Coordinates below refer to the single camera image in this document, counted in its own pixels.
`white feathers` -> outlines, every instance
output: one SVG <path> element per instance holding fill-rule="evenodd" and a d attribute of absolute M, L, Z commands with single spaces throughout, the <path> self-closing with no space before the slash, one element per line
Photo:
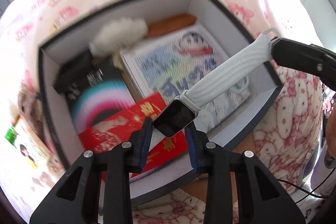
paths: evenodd
<path fill-rule="evenodd" d="M 113 52 L 129 47 L 142 40 L 148 32 L 143 19 L 121 18 L 105 24 L 93 42 L 90 51 L 94 57 L 107 57 Z"/>

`person's hand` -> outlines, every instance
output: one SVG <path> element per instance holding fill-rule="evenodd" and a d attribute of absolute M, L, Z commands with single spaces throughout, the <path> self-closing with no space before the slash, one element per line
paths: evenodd
<path fill-rule="evenodd" d="M 336 159 L 336 110 L 333 110 L 329 116 L 325 129 L 325 138 L 329 155 Z"/>

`smartwatch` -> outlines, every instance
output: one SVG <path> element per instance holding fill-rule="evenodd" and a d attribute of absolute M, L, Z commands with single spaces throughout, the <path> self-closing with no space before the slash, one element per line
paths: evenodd
<path fill-rule="evenodd" d="M 153 126 L 163 135 L 171 138 L 189 125 L 203 106 L 237 82 L 244 79 L 243 86 L 248 86 L 247 75 L 272 59 L 269 46 L 271 40 L 267 35 L 271 31 L 278 34 L 278 31 L 273 28 L 261 33 L 253 43 L 219 65 L 190 90 L 185 90 L 180 96 L 175 97 L 157 116 Z"/>

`green bottle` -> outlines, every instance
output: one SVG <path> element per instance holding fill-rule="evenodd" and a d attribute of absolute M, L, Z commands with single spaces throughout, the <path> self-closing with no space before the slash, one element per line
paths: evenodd
<path fill-rule="evenodd" d="M 16 139 L 16 131 L 14 130 L 15 124 L 12 124 L 11 128 L 7 130 L 7 133 L 5 135 L 5 138 L 14 145 L 15 139 Z"/>

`cardboard box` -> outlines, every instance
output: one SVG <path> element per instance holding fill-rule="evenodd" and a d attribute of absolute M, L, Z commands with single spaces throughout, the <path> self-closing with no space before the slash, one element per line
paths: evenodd
<path fill-rule="evenodd" d="M 110 20 L 121 17 L 144 18 L 147 23 L 173 15 L 189 13 L 213 35 L 229 56 L 233 56 L 253 37 L 218 0 L 122 0 L 114 3 L 57 34 L 39 50 L 39 82 L 49 131 L 64 167 L 84 152 L 63 95 L 53 83 L 60 67 L 85 50 L 99 29 Z M 278 96 L 282 84 L 266 62 L 249 74 L 255 90 L 253 100 L 217 128 L 210 140 L 231 150 L 258 124 Z M 130 184 L 132 204 L 140 204 L 169 193 L 196 177 L 189 156 L 184 154 L 164 168 Z"/>

